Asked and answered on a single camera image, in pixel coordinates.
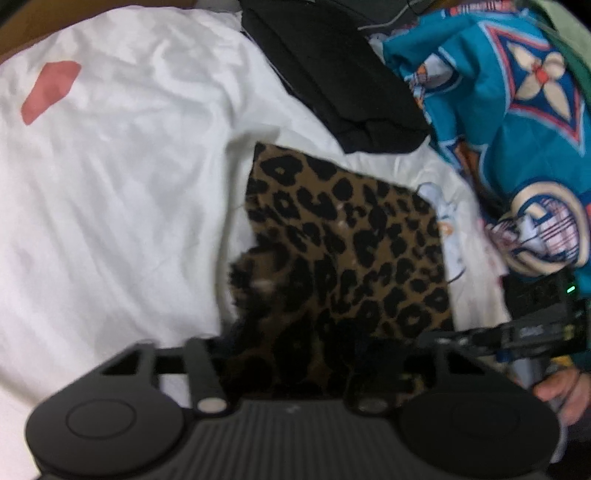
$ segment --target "crumpled sheet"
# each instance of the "crumpled sheet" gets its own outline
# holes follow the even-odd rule
[[[427,144],[343,155],[234,15],[107,12],[0,66],[0,479],[35,475],[22,431],[44,397],[130,343],[233,319],[257,141],[420,189],[451,239],[456,328],[506,321],[475,198]]]

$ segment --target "leopard print cloth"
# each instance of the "leopard print cloth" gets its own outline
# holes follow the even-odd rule
[[[417,194],[258,144],[257,246],[233,264],[240,321],[217,359],[230,396],[340,397],[364,337],[453,330],[437,219]]]

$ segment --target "white bed sheet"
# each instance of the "white bed sheet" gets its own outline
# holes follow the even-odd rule
[[[253,241],[242,202],[257,141],[438,184],[427,195],[453,217],[446,255],[462,257],[456,325],[506,321],[467,185],[426,144],[344,156],[239,28],[231,14],[129,7],[0,66],[0,480],[35,475],[22,429],[41,399],[130,343],[180,345],[232,318],[227,264]],[[41,69],[62,61],[80,73],[26,125]]]

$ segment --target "black fabric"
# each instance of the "black fabric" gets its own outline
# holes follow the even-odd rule
[[[573,15],[591,29],[591,2],[589,0],[560,0]]]
[[[242,26],[345,153],[409,153],[429,127],[407,85],[347,15],[303,0],[243,0]]]
[[[402,25],[416,22],[434,0],[316,0],[339,8],[364,34],[391,33]]]

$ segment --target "finger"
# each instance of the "finger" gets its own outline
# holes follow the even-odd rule
[[[534,395],[542,401],[564,396],[568,393],[577,377],[578,373],[574,368],[562,370],[536,385]]]
[[[567,426],[577,423],[587,410],[590,397],[591,379],[588,375],[582,375],[560,412],[562,422]]]

